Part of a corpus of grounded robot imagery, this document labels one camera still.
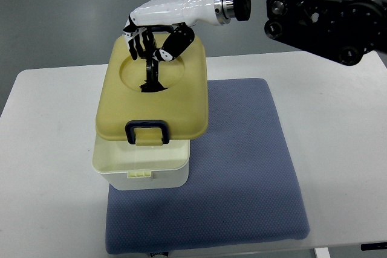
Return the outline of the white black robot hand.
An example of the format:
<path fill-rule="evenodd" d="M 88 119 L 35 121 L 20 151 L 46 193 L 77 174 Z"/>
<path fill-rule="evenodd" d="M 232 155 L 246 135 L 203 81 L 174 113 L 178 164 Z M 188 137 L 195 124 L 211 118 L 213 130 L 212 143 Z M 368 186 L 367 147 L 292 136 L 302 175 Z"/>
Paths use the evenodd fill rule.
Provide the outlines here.
<path fill-rule="evenodd" d="M 150 0 L 135 8 L 123 29 L 126 45 L 135 60 L 147 53 L 159 62 L 169 62 L 182 54 L 194 41 L 191 29 L 199 21 L 224 25 L 235 17 L 232 0 Z M 175 29 L 159 49 L 146 40 L 155 27 L 173 26 Z"/>

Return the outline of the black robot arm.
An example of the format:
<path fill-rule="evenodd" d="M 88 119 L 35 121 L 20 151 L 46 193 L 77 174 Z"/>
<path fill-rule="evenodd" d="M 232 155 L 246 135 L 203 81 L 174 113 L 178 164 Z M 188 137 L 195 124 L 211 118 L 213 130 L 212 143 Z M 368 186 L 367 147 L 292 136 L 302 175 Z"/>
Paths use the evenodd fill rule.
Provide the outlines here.
<path fill-rule="evenodd" d="M 221 0 L 221 15 L 247 21 L 251 0 Z M 342 65 L 386 52 L 386 0 L 266 0 L 267 37 Z"/>

